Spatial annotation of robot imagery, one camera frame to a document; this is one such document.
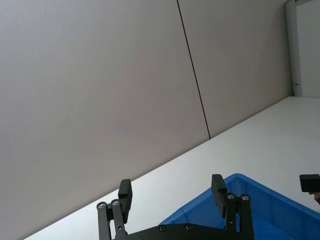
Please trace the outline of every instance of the blue container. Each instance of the blue container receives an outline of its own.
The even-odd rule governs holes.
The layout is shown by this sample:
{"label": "blue container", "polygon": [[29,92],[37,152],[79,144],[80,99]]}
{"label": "blue container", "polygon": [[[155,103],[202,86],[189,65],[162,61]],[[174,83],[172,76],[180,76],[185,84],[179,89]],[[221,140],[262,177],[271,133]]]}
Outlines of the blue container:
{"label": "blue container", "polygon": [[[227,191],[251,197],[251,210],[256,240],[319,240],[320,213],[311,210],[260,183],[233,174],[225,180]],[[161,224],[197,224],[223,228],[218,207],[209,188],[178,209]]]}

